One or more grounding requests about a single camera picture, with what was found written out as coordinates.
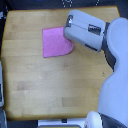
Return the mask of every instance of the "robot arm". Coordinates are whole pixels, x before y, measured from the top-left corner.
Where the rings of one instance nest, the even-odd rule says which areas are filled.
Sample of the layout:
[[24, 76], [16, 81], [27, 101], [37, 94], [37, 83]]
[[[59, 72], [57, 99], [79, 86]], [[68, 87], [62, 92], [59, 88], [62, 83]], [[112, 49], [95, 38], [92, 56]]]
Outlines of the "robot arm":
[[128, 20], [117, 18], [105, 24], [73, 10], [64, 26], [64, 36], [94, 51], [102, 49], [114, 70], [101, 87], [98, 113], [88, 114], [85, 128], [128, 127]]

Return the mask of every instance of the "pink towel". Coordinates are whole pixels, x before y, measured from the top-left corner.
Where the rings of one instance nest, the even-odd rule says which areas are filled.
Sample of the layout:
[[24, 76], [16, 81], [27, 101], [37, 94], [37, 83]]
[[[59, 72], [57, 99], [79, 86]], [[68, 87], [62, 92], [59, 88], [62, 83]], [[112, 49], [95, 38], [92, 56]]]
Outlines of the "pink towel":
[[73, 49], [73, 43], [63, 37], [63, 27], [43, 29], [43, 57], [62, 56]]

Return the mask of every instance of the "wooden board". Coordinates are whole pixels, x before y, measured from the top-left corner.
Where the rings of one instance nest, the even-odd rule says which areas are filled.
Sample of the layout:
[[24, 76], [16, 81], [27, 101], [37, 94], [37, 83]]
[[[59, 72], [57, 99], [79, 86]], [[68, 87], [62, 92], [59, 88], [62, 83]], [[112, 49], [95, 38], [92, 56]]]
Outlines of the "wooden board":
[[[116, 7], [79, 10], [108, 22], [119, 17]], [[1, 55], [7, 119], [86, 117], [97, 111], [101, 85], [112, 73], [104, 53], [74, 43], [69, 55], [42, 56], [42, 29], [63, 26], [69, 11], [8, 13]]]

